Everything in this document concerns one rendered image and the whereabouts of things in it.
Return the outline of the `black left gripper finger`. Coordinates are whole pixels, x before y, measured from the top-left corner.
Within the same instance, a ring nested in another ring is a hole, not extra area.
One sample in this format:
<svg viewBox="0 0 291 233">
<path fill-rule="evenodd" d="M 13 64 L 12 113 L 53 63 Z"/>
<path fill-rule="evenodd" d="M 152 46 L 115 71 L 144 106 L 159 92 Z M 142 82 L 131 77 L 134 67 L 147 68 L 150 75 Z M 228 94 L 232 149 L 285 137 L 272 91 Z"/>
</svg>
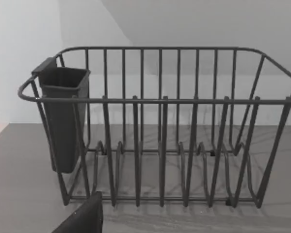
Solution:
<svg viewBox="0 0 291 233">
<path fill-rule="evenodd" d="M 102 231 L 102 193 L 97 191 L 71 213 L 52 233 L 102 233 Z"/>
</svg>

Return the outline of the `dark grey cutlery holder cup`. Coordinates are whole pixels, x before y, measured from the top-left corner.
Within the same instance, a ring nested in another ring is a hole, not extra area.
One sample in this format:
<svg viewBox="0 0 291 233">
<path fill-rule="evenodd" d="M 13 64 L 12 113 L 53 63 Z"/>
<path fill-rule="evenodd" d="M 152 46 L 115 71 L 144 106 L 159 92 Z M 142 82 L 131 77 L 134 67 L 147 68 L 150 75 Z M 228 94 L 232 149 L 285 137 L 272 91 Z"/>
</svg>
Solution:
<svg viewBox="0 0 291 233">
<path fill-rule="evenodd" d="M 47 98 L 89 97 L 90 71 L 82 68 L 58 67 L 54 58 L 45 59 L 32 74 L 38 76 L 42 95 Z M 72 173 L 79 158 L 76 143 L 76 123 L 71 103 L 47 104 L 54 132 L 55 153 L 59 171 Z"/>
</svg>

